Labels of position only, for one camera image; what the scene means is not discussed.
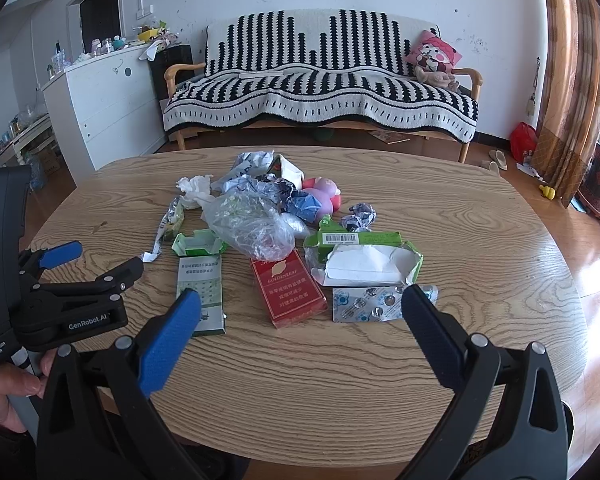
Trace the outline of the person's left hand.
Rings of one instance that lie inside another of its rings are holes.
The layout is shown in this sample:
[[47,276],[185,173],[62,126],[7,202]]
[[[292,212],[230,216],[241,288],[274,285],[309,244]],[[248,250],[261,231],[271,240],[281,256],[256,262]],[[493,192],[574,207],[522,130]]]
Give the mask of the person's left hand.
[[9,396],[44,396],[46,382],[57,350],[48,350],[40,359],[42,375],[34,376],[14,364],[5,363],[0,366],[0,426],[23,434],[27,431],[15,408],[8,400]]

